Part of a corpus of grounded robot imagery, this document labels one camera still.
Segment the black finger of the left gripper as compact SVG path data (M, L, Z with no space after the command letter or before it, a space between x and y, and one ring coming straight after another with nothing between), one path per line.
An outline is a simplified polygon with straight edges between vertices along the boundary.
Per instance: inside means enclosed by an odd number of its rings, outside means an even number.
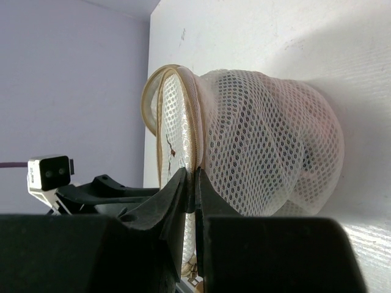
M132 211L158 193L158 188L126 187L108 175L82 185L57 189L59 214L121 214Z

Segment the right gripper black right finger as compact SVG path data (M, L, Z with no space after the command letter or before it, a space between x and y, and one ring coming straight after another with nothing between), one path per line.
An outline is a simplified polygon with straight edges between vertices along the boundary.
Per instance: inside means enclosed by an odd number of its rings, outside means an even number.
M342 226L319 217L245 217L195 174L196 248L205 292L366 292Z

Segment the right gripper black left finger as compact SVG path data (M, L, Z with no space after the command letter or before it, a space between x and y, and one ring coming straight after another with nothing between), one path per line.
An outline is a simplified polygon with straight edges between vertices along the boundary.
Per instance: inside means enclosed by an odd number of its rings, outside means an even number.
M2 292L174 292L186 175L121 214L2 215Z

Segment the white mesh laundry bag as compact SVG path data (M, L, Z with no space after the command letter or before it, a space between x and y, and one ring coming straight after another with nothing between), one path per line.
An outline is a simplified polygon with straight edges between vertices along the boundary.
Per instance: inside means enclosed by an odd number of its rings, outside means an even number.
M169 64L149 77L141 114L156 137L161 187L185 168L194 189L202 168L244 216L315 215L342 172L341 126L303 82L245 70L198 76Z

